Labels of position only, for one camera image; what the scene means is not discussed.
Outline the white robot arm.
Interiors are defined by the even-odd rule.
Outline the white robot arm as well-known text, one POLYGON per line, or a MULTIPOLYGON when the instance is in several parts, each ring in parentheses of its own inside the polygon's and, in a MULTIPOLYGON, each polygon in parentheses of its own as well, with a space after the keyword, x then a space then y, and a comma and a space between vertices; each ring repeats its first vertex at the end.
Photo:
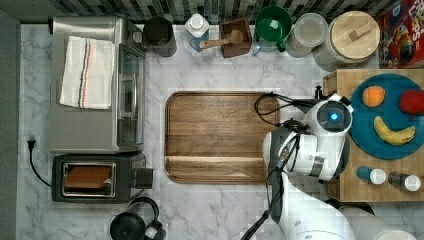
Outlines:
POLYGON ((347 135, 353 122, 349 100, 333 94, 314 103, 302 120, 287 120, 269 132, 262 156, 271 195, 264 218, 271 218, 285 240, 355 240, 346 217, 335 207, 298 189, 291 173, 330 181, 347 165, 347 135))

